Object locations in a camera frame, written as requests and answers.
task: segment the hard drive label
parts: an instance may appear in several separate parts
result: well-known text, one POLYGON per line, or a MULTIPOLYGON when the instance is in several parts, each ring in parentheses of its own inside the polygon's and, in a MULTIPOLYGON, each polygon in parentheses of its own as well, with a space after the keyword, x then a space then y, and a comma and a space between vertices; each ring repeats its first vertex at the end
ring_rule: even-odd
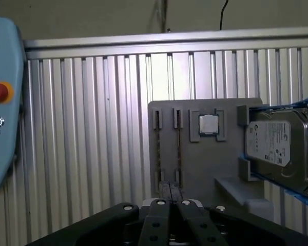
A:
POLYGON ((252 121, 246 129, 246 154, 285 167, 290 161, 290 136, 287 121, 252 121))

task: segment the black cable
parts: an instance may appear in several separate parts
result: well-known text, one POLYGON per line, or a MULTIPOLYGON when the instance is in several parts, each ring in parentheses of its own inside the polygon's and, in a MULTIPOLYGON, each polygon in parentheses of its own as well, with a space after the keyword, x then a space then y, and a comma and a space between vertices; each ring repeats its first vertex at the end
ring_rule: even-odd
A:
POLYGON ((225 5, 224 5, 224 7, 222 7, 222 10, 221 10, 221 14, 220 14, 220 28, 219 28, 219 30, 222 30, 222 20, 224 18, 224 11, 225 11, 225 8, 227 7, 228 2, 229 2, 229 0, 226 0, 225 5))
POLYGON ((163 1, 163 16, 162 16, 162 27, 161 32, 166 32, 166 17, 168 13, 168 0, 163 1))

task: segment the hard drive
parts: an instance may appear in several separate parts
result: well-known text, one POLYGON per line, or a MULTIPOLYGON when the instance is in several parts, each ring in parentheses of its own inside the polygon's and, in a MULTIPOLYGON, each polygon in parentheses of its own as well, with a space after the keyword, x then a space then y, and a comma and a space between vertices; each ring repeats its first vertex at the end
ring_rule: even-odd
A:
POLYGON ((308 197, 308 107, 255 110, 245 154, 258 176, 308 197))

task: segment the corrugated metal wall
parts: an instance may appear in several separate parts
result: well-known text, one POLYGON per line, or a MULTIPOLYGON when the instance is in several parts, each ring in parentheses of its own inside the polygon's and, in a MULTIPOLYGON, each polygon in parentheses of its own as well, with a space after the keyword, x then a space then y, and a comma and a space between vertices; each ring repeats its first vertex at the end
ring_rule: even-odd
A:
POLYGON ((274 205, 274 222, 308 235, 308 206, 269 181, 264 189, 265 198, 274 205))
POLYGON ((0 189, 0 245, 149 198, 152 100, 261 97, 276 105, 308 97, 308 35, 272 32, 28 47, 19 159, 0 189))

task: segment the white wall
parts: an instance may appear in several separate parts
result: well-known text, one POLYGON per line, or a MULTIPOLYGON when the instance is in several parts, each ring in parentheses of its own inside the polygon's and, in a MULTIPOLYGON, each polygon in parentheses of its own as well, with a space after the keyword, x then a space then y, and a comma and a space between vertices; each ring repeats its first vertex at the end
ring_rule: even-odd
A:
MULTIPOLYGON (((156 0, 0 0, 25 39, 158 32, 156 0)), ((218 30, 225 0, 169 0, 172 31, 218 30)), ((230 0, 224 29, 308 26, 308 0, 230 0)))

